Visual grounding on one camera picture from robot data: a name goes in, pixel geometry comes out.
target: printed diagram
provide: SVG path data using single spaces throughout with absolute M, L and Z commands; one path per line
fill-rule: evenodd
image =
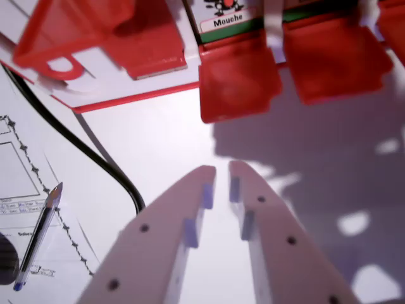
M 223 11 L 228 11 L 235 9 L 235 11 L 240 11 L 244 5 L 240 5 L 238 0 L 204 0 L 207 4 L 206 8 L 216 8 L 218 11 L 214 14 L 216 16 L 223 16 Z

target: red edge trim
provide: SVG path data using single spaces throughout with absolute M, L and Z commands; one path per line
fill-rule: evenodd
M 176 93 L 176 92 L 180 92 L 180 91 L 191 90 L 191 89 L 195 89 L 197 87 L 199 87 L 199 82 L 191 82 L 190 84 L 182 84 L 182 85 L 178 85 L 176 87 L 168 87 L 166 89 L 161 89 L 161 90 L 157 90 L 157 91 L 153 91 L 153 92 L 146 92 L 146 93 L 142 93 L 142 94 L 136 94 L 136 95 L 132 95 L 132 96 L 126 96 L 126 97 L 122 97 L 122 98 L 101 101 L 100 103 L 93 103 L 93 104 L 87 104 L 85 106 L 78 106 L 76 108 L 72 108 L 72 110 L 76 113 L 85 113 L 85 112 L 89 112 L 89 111 L 108 108 L 110 106 L 118 106 L 118 105 L 123 105 L 125 103 L 132 103 L 134 101 L 139 101 L 139 100 L 143 100 L 143 99 L 158 97 L 158 96 Z

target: red plastic compartment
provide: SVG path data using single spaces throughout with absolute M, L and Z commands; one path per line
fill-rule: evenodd
M 376 91 L 393 66 L 356 16 L 327 14 L 284 25 L 284 53 L 303 103 Z
M 251 32 L 200 47 L 201 118 L 205 123 L 268 111 L 282 91 L 264 32 Z
M 183 41 L 165 0 L 137 1 L 134 17 L 117 27 L 103 48 L 134 79 L 186 66 Z
M 405 65 L 405 0 L 380 2 L 378 27 L 403 65 Z
M 132 0 L 40 0 L 15 49 L 17 65 L 60 80 L 75 79 L 83 67 L 72 53 L 99 45 L 134 14 Z M 47 61 L 65 57 L 73 68 L 51 70 Z
M 14 61 L 60 80 L 80 77 L 72 56 L 102 46 L 133 77 L 186 65 L 183 44 L 165 0 L 40 0 L 20 39 Z M 65 57 L 73 68 L 51 70 L 47 61 Z

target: ballpoint pen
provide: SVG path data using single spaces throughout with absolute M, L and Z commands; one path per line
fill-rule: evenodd
M 19 291 L 25 285 L 27 277 L 30 273 L 30 268 L 35 260 L 35 256 L 41 245 L 42 240 L 46 235 L 49 224 L 52 221 L 56 208 L 59 205 L 61 199 L 63 185 L 60 183 L 57 185 L 48 195 L 45 200 L 44 207 L 39 215 L 37 224 L 35 225 L 34 232 L 32 233 L 31 240 L 28 244 L 27 251 L 25 252 L 23 262 L 21 264 L 19 273 L 17 275 L 14 290 Z

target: paper sheet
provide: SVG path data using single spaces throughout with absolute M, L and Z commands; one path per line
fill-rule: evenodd
M 35 141 L 35 126 L 24 119 L 23 109 L 13 105 L 16 96 L 11 87 L 2 94 L 6 97 L 0 99 L 0 304 L 75 303 L 99 262 L 63 192 L 26 285 L 19 292 L 13 290 L 11 274 L 19 266 L 12 259 L 18 257 L 21 265 L 47 191 L 59 180 Z

